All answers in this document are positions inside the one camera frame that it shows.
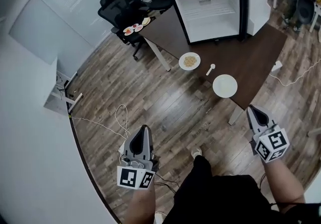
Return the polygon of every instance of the person's right arm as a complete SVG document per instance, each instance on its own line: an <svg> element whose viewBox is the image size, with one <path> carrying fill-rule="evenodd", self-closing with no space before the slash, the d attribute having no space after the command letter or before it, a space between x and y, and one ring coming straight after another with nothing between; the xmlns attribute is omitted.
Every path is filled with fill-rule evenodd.
<svg viewBox="0 0 321 224"><path fill-rule="evenodd" d="M301 183L280 159L263 165L275 202L305 203ZM294 204L278 205L282 213L286 213L294 206Z"/></svg>

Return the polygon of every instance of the mini fridge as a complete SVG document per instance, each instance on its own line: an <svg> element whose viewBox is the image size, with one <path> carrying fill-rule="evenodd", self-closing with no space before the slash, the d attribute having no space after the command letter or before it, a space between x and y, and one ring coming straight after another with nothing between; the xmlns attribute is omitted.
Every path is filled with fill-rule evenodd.
<svg viewBox="0 0 321 224"><path fill-rule="evenodd" d="M173 0L189 44L254 36L268 21L267 0Z"/></svg>

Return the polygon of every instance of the white cable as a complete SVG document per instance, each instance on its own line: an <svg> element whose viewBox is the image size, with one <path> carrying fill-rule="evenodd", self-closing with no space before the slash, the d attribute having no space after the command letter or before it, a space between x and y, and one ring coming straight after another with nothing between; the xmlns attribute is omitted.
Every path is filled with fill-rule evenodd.
<svg viewBox="0 0 321 224"><path fill-rule="evenodd" d="M161 211L155 211L155 213L161 213L161 214L163 214L163 215L165 215L165 216L167 216L167 214L165 214L165 213L163 213L163 212L161 212Z"/></svg>
<svg viewBox="0 0 321 224"><path fill-rule="evenodd" d="M300 78L302 78L308 71L310 71L313 67L315 67L320 61L321 61L321 59L319 59L319 61L317 61L314 65L310 66L310 68L307 69L300 77L298 77L298 78L295 80L295 82L289 83L288 85L284 85L279 78L277 78L277 77L275 77L275 76L272 76L271 74L270 74L270 76L271 76L271 77L274 77L274 78L276 78L278 81L280 81L280 83L281 83L282 86L289 86L289 85L292 85L292 84L296 83L296 82L297 82Z"/></svg>
<svg viewBox="0 0 321 224"><path fill-rule="evenodd" d="M126 108L126 128L124 128L124 127L119 123L119 121L118 121L118 119L117 119L117 117L116 117L116 113L117 113L119 107L121 107L122 105L125 106L125 108ZM127 130L128 110L127 110L126 105L124 105L124 104L121 104L120 106L118 106L117 110L115 111L115 118L116 118L116 120L117 120L117 123L120 125L120 127L125 130L127 138L124 137L123 135L121 135L120 133L117 133L117 132L115 132L114 130L111 130L110 128L104 126L103 124L100 124L100 123L97 123L97 122L94 122L94 121L91 121L91 120L88 120L88 119L85 119L85 118L77 118L77 117L72 117L72 116L70 116L70 118L72 118L72 119L77 119L77 120L85 120L85 121L89 121L89 122L95 123L95 124L97 124L97 125L100 125L100 126L104 127L105 129L110 130L110 131L112 131L113 133L115 133L115 134L117 134L117 135L120 135L120 136L121 136L122 138L124 138L125 140L127 140L127 138L128 138L127 132L130 134L130 132Z"/></svg>

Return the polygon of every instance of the human arm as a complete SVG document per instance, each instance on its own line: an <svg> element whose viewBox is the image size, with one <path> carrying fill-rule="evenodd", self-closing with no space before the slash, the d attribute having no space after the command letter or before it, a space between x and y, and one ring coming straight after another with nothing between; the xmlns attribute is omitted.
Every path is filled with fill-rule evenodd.
<svg viewBox="0 0 321 224"><path fill-rule="evenodd" d="M305 203L304 189L297 178L280 160L263 163L267 180L276 202ZM278 205L280 212L286 213L295 205Z"/></svg>
<svg viewBox="0 0 321 224"><path fill-rule="evenodd" d="M154 178L147 190L135 190L125 214L124 224L153 224L156 211Z"/></svg>

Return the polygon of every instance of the shoe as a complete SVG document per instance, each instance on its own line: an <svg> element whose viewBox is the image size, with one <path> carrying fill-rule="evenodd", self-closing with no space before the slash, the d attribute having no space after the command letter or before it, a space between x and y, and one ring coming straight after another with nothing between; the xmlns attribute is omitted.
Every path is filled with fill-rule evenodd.
<svg viewBox="0 0 321 224"><path fill-rule="evenodd" d="M196 156L202 156L202 150L199 147L193 148L191 151L192 157L195 159Z"/></svg>
<svg viewBox="0 0 321 224"><path fill-rule="evenodd" d="M293 30L294 30L294 32L297 32L297 33L299 33L300 31L301 31L301 29L302 29L302 27L297 27L297 26L295 26L294 28L293 28Z"/></svg>
<svg viewBox="0 0 321 224"><path fill-rule="evenodd" d="M290 19L286 18L284 14L282 14L282 19L283 19L284 24L289 25Z"/></svg>

